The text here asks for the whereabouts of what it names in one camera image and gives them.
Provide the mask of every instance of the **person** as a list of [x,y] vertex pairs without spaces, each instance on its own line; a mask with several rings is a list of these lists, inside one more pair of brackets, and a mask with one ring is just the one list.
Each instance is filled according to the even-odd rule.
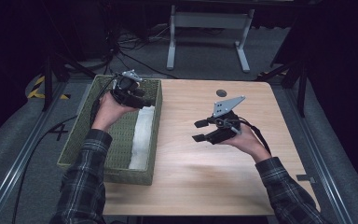
[[103,165],[113,140],[108,131],[124,114],[136,110],[120,105],[109,92],[101,98],[77,159],[62,177],[61,196],[50,223],[105,223]]
[[[105,223],[103,165],[113,140],[107,132],[124,114],[137,109],[118,104],[110,93],[100,102],[80,153],[62,178],[61,197],[50,223]],[[248,126],[241,125],[241,129],[241,134],[220,144],[253,157],[280,223],[327,223],[314,200],[290,177],[280,160],[271,157]]]
[[316,209],[315,201],[287,173],[278,157],[272,157],[253,131],[241,124],[241,134],[220,144],[236,147],[249,154],[267,189],[269,202],[280,223],[329,223]]

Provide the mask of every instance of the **wrist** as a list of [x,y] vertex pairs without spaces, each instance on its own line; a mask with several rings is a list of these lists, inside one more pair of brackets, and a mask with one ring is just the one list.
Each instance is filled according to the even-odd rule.
[[252,156],[255,163],[259,163],[261,161],[271,158],[271,155],[267,152],[267,150],[260,143],[257,143],[251,147],[251,149],[249,151],[249,155]]
[[91,126],[91,129],[97,129],[97,130],[101,130],[101,131],[104,131],[104,132],[108,132],[109,129],[110,129],[110,126],[111,125],[107,125],[106,123],[103,123],[103,122],[99,122],[98,120],[96,120],[92,126]]

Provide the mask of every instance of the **white towel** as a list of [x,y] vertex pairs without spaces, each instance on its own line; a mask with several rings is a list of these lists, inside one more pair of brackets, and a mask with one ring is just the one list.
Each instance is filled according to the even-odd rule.
[[154,111],[155,107],[153,106],[139,110],[132,139],[132,155],[129,169],[146,169]]

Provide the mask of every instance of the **table surface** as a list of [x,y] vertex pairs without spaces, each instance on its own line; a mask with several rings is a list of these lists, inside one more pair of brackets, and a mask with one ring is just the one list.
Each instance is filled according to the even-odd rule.
[[[234,112],[260,129],[290,176],[304,175],[271,87],[263,82],[161,80],[163,102],[152,186],[105,183],[106,215],[268,216],[269,198],[252,158],[234,147],[196,143],[194,122],[210,117],[217,101],[244,95]],[[216,95],[225,90],[227,97]],[[312,198],[309,181],[298,182]]]

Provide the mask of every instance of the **shirt sleeve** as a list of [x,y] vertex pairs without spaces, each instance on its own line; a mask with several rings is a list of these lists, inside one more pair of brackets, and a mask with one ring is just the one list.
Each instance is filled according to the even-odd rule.
[[261,161],[255,167],[280,223],[328,223],[316,209],[312,197],[290,177],[279,158]]
[[103,165],[112,137],[91,129],[75,163],[62,178],[61,197],[50,223],[104,223]]

